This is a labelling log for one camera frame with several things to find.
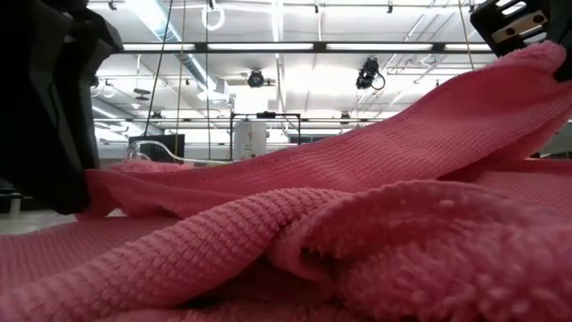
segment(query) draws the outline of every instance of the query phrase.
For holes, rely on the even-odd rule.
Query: ceiling light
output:
[[[114,118],[113,120],[110,120],[108,118],[107,119],[94,118],[93,120],[95,122],[101,122],[101,123],[103,123],[103,122],[114,122],[114,123],[116,123],[116,122],[127,122],[127,119],[119,119],[119,118]]]
[[[260,44],[209,44],[211,50],[312,50],[314,44],[305,43],[260,43]]]
[[[100,127],[106,128],[106,129],[109,129],[109,125],[107,125],[107,124],[105,124],[105,123],[95,122],[94,124],[97,125],[97,126],[100,126]]]
[[[138,51],[138,52],[146,52],[146,51],[161,51],[161,50],[195,50],[195,44],[181,44],[181,43],[171,43],[171,44],[124,44],[123,48],[126,51]]]
[[[381,112],[379,115],[376,116],[376,118],[388,119],[388,118],[393,117],[399,113],[400,112]]]
[[[229,100],[229,95],[228,94],[223,94],[223,93],[219,93],[213,90],[203,90],[202,92],[200,92],[197,95],[197,98],[200,99],[201,101],[205,102],[207,99],[210,101],[215,101],[215,100],[223,100],[223,101],[228,101]]]
[[[468,44],[471,51],[491,51],[491,47],[487,44]],[[467,44],[448,44],[445,45],[445,51],[467,51]]]
[[[278,42],[280,41],[279,39],[279,22],[278,22],[278,14],[279,14],[279,10],[278,10],[278,1],[277,0],[273,0],[272,1],[272,38],[274,40],[274,42]]]
[[[121,134],[113,131],[96,128],[96,137],[100,140],[106,141],[126,141],[127,139]]]
[[[402,50],[418,50],[429,51],[433,48],[432,44],[327,44],[328,50],[372,50],[372,51],[402,51]]]
[[[107,112],[107,111],[105,111],[105,110],[103,110],[97,106],[92,106],[91,108],[93,108],[94,111],[100,113],[101,115],[105,115],[109,118],[117,118],[117,115],[111,114],[111,113],[109,113],[109,112]]]

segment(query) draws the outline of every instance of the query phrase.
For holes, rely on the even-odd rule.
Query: pink cloth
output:
[[[0,321],[570,321],[572,163],[526,160],[572,114],[564,57],[234,165],[89,171],[88,220],[0,237]]]
[[[129,160],[127,162],[109,165],[107,171],[135,172],[135,173],[164,173],[192,169],[190,165],[149,162],[146,160]]]

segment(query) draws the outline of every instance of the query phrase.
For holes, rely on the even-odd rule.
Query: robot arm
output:
[[[87,1],[16,3],[22,26],[8,36],[15,49],[7,53],[4,88],[16,106],[4,108],[0,122],[0,177],[60,213],[75,213],[88,205],[84,170],[99,166],[90,82],[122,41]]]
[[[498,0],[488,0],[479,5],[471,16],[471,23],[492,51],[498,56],[506,55],[536,42],[538,38],[542,39],[545,34],[546,40],[561,44],[568,50],[568,59],[554,77],[557,81],[572,80],[572,1],[512,0],[503,5],[498,3]],[[508,13],[513,7],[517,9]]]

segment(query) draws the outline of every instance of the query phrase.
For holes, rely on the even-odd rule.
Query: security camera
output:
[[[374,81],[377,78],[383,80],[383,85],[380,88],[374,87]],[[385,78],[379,73],[379,63],[377,58],[367,58],[364,66],[359,70],[359,75],[356,80],[357,89],[375,89],[381,90],[385,87]]]
[[[262,76],[262,72],[259,70],[252,71],[248,77],[248,85],[253,89],[263,87],[265,85],[265,77]]]

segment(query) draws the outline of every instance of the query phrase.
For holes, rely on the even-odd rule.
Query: metal frame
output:
[[[303,45],[312,45],[309,49],[212,49],[209,48],[209,45],[288,45],[288,44],[303,44]],[[377,50],[363,50],[363,49],[328,49],[327,45],[360,45],[360,44],[368,44],[368,45],[394,45],[399,47],[401,45],[405,45],[407,47],[414,47],[415,45],[431,45],[430,48],[427,49],[377,49]],[[378,42],[369,42],[369,41],[346,41],[346,42],[178,42],[178,43],[169,43],[169,47],[165,50],[161,48],[155,48],[157,46],[161,46],[159,43],[125,43],[124,46],[127,48],[123,50],[119,54],[260,54],[260,53],[268,53],[268,54],[449,54],[449,55],[468,55],[469,50],[467,49],[459,49],[459,50],[445,50],[446,45],[455,45],[455,46],[466,46],[467,43],[465,42],[414,42],[414,41],[378,41]],[[471,47],[474,46],[481,46],[486,45],[486,43],[469,43]],[[129,49],[130,47],[145,47],[149,46],[149,49]],[[486,49],[471,49],[470,53],[474,54],[493,54],[492,50]]]
[[[300,146],[302,143],[302,131],[300,130],[300,128],[302,127],[302,117],[300,113],[268,113],[268,112],[263,112],[263,113],[254,113],[254,114],[237,114],[237,113],[231,113],[231,118],[230,118],[230,135],[231,135],[231,145],[229,146],[229,150],[230,150],[230,160],[233,160],[233,152],[234,152],[234,138],[232,136],[232,134],[234,133],[234,119],[236,118],[236,116],[245,116],[244,120],[245,121],[250,121],[249,117],[250,116],[255,116],[256,119],[258,120],[276,120],[277,116],[283,117],[283,119],[279,119],[278,122],[284,123],[284,122],[289,122],[290,120],[288,119],[289,116],[292,117],[296,117],[298,119],[298,145]]]
[[[250,115],[254,116],[256,114],[234,114],[235,116],[243,116],[243,115]],[[374,123],[380,122],[383,120],[387,120],[387,118],[376,117],[376,118],[351,118],[351,119],[340,119],[340,118],[302,118],[300,113],[292,113],[292,114],[276,114],[276,116],[296,116],[299,117],[300,123],[339,123],[339,122],[349,122],[349,123]],[[179,123],[228,123],[231,121],[232,118],[211,118],[208,121],[206,118],[179,118]],[[288,122],[285,119],[263,119],[259,118],[258,120],[265,120],[267,122]],[[94,119],[94,122],[101,122],[101,123],[116,123],[116,122],[133,122],[133,123],[145,123],[147,122],[147,118],[115,118],[115,119]],[[177,118],[161,118],[161,119],[150,119],[150,123],[176,123]]]

